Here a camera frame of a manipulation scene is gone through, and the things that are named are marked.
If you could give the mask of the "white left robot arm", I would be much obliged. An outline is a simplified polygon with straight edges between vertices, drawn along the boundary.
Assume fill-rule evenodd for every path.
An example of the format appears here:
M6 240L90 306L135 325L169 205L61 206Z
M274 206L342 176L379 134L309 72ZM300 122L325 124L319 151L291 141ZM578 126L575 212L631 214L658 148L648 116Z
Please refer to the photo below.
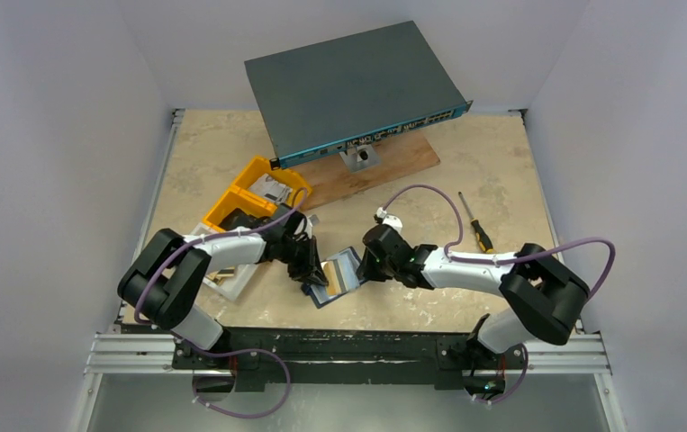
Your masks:
M196 306L203 279L228 267L278 260L292 280L327 285L306 221L282 204L270 216L212 235L161 229L126 271L117 293L151 324L194 345L195 357L206 367L220 367L229 359L230 333Z

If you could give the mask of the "navy blue card holder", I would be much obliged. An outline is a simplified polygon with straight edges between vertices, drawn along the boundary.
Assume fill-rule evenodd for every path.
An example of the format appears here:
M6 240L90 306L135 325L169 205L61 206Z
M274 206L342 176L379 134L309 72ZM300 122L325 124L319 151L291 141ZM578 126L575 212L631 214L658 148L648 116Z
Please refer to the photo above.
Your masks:
M322 263L322 269L328 279L328 284L314 285L304 283L301 286L301 291L312 300L317 309L320 309L347 293L354 292L366 282L364 276L357 274L361 264L362 260L353 247L344 248Z

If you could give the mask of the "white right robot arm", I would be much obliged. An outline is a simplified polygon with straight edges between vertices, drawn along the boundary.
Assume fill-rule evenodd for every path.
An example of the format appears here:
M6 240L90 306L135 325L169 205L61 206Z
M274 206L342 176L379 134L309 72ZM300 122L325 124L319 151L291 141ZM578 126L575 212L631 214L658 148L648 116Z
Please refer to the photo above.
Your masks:
M480 366L532 339L564 345L588 300L587 284L534 243L499 256L447 255L436 245L412 247L396 228L383 223L364 235L363 244L357 273L368 281L467 289L507 302L507 309L481 319L466 343L469 359Z

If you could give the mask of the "gold striped credit card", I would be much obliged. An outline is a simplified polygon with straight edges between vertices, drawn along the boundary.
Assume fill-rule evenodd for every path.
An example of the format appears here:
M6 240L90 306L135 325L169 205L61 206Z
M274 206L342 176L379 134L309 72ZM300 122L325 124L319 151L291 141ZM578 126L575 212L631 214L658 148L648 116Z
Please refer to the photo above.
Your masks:
M347 293L350 286L350 262L346 257L327 260L322 263L322 270L327 278L326 293L329 296Z

